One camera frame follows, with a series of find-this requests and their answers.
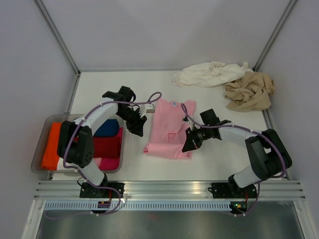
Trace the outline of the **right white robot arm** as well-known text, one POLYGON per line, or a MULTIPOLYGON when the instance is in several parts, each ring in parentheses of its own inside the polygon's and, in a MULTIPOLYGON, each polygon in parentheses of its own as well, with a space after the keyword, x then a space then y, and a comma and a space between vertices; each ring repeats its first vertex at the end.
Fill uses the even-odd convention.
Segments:
POLYGON ((182 152, 197 150, 211 138, 246 148, 250 165, 229 177, 227 190, 230 195, 238 197, 251 184, 281 178, 292 166, 292 159, 275 130, 256 131, 230 120, 220 120, 213 109, 200 114, 203 124, 199 124, 188 114, 184 104, 181 108, 185 113, 183 120, 189 123, 182 152))

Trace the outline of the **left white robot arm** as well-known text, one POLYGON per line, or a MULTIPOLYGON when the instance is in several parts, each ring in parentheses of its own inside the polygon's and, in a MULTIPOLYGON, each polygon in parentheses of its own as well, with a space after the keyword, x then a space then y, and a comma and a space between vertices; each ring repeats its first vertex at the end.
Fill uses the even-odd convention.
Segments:
POLYGON ((129 87, 122 86, 117 93, 107 91, 88 113, 74 121, 66 120, 60 127, 57 154, 63 166, 79 172, 97 197, 106 196, 109 185, 107 176, 93 161, 93 136, 107 119, 117 115, 126 122, 130 133, 142 137, 147 117, 130 106, 134 99, 136 95, 129 87))

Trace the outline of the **pink t shirt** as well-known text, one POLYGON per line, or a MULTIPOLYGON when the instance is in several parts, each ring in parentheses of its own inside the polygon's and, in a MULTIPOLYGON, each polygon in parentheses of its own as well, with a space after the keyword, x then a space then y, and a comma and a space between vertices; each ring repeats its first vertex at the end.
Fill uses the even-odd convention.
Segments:
POLYGON ((144 153, 167 159, 191 159, 191 152, 182 152, 185 131, 189 128, 189 124, 183 121, 184 117, 181 103, 159 99, 144 153))

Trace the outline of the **beige tan t shirt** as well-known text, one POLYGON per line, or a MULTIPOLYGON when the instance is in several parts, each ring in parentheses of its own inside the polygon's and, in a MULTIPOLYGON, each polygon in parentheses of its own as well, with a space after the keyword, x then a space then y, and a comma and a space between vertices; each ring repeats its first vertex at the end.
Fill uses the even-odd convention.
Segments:
POLYGON ((267 73, 245 72, 244 76, 225 84, 227 109, 236 112, 263 111, 271 106, 275 85, 267 73))

